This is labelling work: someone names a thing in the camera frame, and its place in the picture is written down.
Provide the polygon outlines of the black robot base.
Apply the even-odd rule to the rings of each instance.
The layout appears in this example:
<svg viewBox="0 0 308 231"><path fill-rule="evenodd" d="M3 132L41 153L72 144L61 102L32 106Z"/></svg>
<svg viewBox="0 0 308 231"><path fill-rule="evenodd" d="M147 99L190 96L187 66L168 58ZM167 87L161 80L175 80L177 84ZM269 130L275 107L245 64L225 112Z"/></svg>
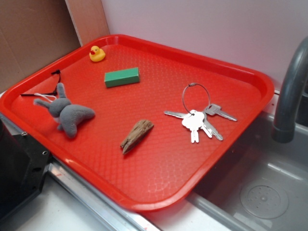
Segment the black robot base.
<svg viewBox="0 0 308 231"><path fill-rule="evenodd" d="M0 123L0 220L38 196L51 153L28 134L12 135Z"/></svg>

